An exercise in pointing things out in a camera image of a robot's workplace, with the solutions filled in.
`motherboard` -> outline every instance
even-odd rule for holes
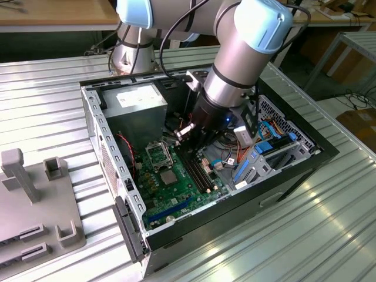
[[[182,159],[178,147],[163,143],[151,147],[135,156],[136,184],[146,205],[143,215],[146,230],[177,219],[228,194],[216,172],[205,171],[202,165],[204,156],[197,155],[193,163],[187,163]]]

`floor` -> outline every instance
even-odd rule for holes
[[[280,69],[298,86],[303,87],[313,68],[314,65],[312,65],[312,63],[305,57],[298,53],[288,53],[283,60]],[[342,85],[321,72],[317,76],[316,81],[309,88],[308,94],[314,100],[323,100],[332,97],[332,95],[343,94],[346,89],[351,89],[353,92],[356,92],[360,87],[361,82],[354,85]],[[376,98],[376,91],[373,93],[373,97]]]

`black plastic frame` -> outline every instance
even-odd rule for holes
[[[210,67],[210,65],[195,66],[190,69],[208,67]],[[189,68],[185,67],[175,69],[173,71],[178,72],[180,70],[187,69]],[[159,75],[161,73],[141,73],[134,76],[118,76],[115,78],[88,80],[81,82],[80,84],[81,86],[92,86],[87,88],[100,92],[101,90],[109,88],[134,85],[135,83],[138,83],[137,78],[145,78],[145,76],[150,77],[153,76],[153,74]],[[132,83],[122,84],[122,79],[130,79]],[[157,250],[167,249],[174,242],[176,242],[176,245],[179,245],[178,243],[182,240],[182,238],[187,237],[190,233],[193,234],[197,232],[204,232],[204,234],[206,235],[205,238],[200,238],[200,240],[197,241],[197,244],[200,244],[199,246],[215,239],[217,236],[223,234],[223,232],[225,232],[226,230],[234,228],[236,225],[238,225],[239,220],[244,221],[253,217],[255,214],[250,213],[248,216],[245,214],[242,215],[238,220],[226,222],[226,224],[224,224],[224,227],[213,228],[213,223],[216,222],[216,224],[218,225],[221,217],[228,217],[228,213],[234,213],[234,216],[236,216],[235,213],[239,213],[236,210],[241,209],[241,207],[248,206],[248,202],[254,203],[255,200],[258,201],[260,198],[262,198],[262,195],[270,194],[268,192],[271,192],[272,190],[275,191],[276,187],[281,187],[284,183],[287,184],[291,179],[296,177],[297,180],[293,184],[288,185],[288,187],[284,187],[284,194],[280,196],[276,201],[273,201],[273,203],[284,200],[287,196],[292,194],[295,189],[298,188],[300,184],[302,184],[302,182],[308,179],[317,169],[328,163],[334,156],[339,153],[339,151],[329,141],[327,141],[317,130],[315,130],[303,117],[301,117],[286,101],[284,101],[278,94],[276,94],[275,91],[273,91],[272,88],[269,87],[269,85],[267,85],[261,79],[259,80],[259,88],[260,94],[265,95],[274,105],[276,105],[278,109],[285,114],[285,119],[292,121],[309,139],[311,139],[316,144],[315,148],[320,149],[322,152],[317,155],[311,156],[309,159],[295,166],[288,167],[283,172],[254,185],[251,189],[247,189],[241,193],[229,197],[228,199],[226,199],[226,201],[217,203],[214,206],[201,211],[195,216],[191,216],[185,218],[182,221],[175,222],[175,224],[171,227],[168,227],[148,237],[147,245],[150,248],[149,252],[156,253]],[[153,271],[157,271],[157,265],[153,267]]]

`green circuit board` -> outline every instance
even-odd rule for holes
[[[174,147],[169,146],[167,149],[173,164],[159,169],[158,172],[153,170],[146,151],[135,156],[136,163],[142,164],[142,168],[137,171],[136,184],[146,205],[143,215],[146,230],[165,224],[167,216],[178,218],[228,194],[225,185],[214,172],[208,178],[217,189],[210,193],[200,193]]]

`light blue joint cap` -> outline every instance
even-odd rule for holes
[[[235,27],[251,48],[273,54],[293,24],[291,12],[276,0],[242,0],[235,10]]]
[[[200,36],[199,33],[193,33],[191,34],[187,39],[185,39],[183,42],[193,42]]]
[[[150,0],[117,0],[116,12],[124,24],[146,29],[153,26]]]

